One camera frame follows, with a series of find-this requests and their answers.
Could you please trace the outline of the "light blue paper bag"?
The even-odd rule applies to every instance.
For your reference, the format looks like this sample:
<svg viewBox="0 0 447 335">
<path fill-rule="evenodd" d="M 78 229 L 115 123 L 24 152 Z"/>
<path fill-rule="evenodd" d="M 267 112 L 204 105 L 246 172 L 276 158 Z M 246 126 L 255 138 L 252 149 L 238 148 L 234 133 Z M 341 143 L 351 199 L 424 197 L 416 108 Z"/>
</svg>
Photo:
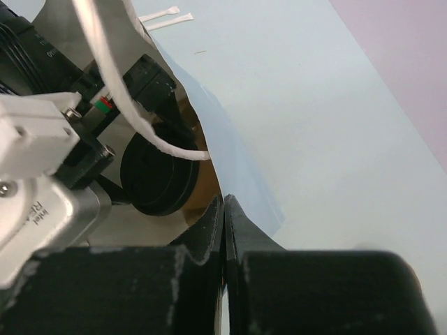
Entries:
<svg viewBox="0 0 447 335">
<path fill-rule="evenodd" d="M 98 62 L 106 87 L 134 131 L 169 156 L 211 162 L 222 194 L 234 195 L 248 218 L 269 237 L 277 232 L 284 218 L 221 104 L 144 28 L 131 1 L 45 1 L 33 23 L 75 65 Z M 179 81 L 198 114 L 207 152 L 193 153 L 161 139 L 142 107 L 131 102 L 118 75 L 143 54 L 154 55 Z"/>
</svg>

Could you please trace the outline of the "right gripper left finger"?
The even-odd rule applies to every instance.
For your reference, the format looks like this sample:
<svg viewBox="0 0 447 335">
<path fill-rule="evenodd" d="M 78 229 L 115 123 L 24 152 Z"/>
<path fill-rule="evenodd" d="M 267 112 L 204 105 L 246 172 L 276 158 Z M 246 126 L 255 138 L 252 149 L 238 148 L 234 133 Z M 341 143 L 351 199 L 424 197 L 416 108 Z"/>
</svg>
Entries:
<svg viewBox="0 0 447 335">
<path fill-rule="evenodd" d="M 167 246 L 44 248 L 1 293 L 2 334 L 219 334 L 223 202 Z"/>
</svg>

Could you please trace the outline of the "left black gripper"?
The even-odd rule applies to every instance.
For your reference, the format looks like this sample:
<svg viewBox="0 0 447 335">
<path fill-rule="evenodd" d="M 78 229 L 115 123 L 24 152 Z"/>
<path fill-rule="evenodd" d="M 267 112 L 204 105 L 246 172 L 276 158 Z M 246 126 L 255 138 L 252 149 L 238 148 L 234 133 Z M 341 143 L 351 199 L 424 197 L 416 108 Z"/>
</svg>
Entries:
<svg viewBox="0 0 447 335">
<path fill-rule="evenodd" d="M 147 113 L 156 112 L 159 106 L 173 95 L 174 79 L 148 55 L 143 55 L 124 74 L 123 81 L 131 98 Z M 113 205 L 130 204 L 123 188 L 102 175 L 113 162 L 115 152 L 102 144 L 98 136 L 118 117 L 120 111 L 108 91 L 96 63 L 91 63 L 83 76 L 73 83 L 72 89 L 82 94 L 75 111 L 78 119 L 70 123 L 80 136 L 80 141 L 68 155 L 55 177 L 65 187 L 78 191 L 97 182 L 109 195 Z"/>
</svg>

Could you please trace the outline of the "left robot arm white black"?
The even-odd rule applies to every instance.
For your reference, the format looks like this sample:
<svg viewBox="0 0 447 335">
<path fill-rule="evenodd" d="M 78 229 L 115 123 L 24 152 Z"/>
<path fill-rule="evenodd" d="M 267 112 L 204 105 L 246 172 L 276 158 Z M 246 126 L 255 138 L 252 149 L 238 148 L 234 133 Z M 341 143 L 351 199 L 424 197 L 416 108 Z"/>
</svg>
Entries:
<svg viewBox="0 0 447 335">
<path fill-rule="evenodd" d="M 73 122 L 79 142 L 54 176 L 71 190 L 98 182 L 113 200 L 127 200 L 143 212 L 162 215 L 180 197 L 176 158 L 160 152 L 141 134 L 127 144 L 119 167 L 120 183 L 103 176 L 112 155 L 98 141 L 121 114 L 115 95 L 104 82 L 98 64 L 76 66 L 26 18 L 1 6 L 1 91 L 5 94 L 76 93 L 80 119 Z"/>
</svg>

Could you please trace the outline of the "black plastic cup lid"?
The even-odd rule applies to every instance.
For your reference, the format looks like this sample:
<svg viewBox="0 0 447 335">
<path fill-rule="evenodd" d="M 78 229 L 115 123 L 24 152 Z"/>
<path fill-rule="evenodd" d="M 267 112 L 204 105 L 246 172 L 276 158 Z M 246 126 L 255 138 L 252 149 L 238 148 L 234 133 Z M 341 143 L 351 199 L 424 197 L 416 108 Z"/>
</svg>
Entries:
<svg viewBox="0 0 447 335">
<path fill-rule="evenodd" d="M 191 197 L 200 163 L 165 154 L 136 133 L 120 165 L 120 181 L 131 204 L 149 216 L 167 216 Z"/>
</svg>

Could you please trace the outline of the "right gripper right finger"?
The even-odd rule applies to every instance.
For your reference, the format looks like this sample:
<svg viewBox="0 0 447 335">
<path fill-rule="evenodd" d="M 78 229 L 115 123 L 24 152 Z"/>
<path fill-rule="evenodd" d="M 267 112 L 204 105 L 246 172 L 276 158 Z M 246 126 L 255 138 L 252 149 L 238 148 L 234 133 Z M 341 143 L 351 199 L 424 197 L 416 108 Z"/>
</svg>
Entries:
<svg viewBox="0 0 447 335">
<path fill-rule="evenodd" d="M 232 334 L 435 334 L 418 278 L 388 251 L 288 251 L 224 199 Z"/>
</svg>

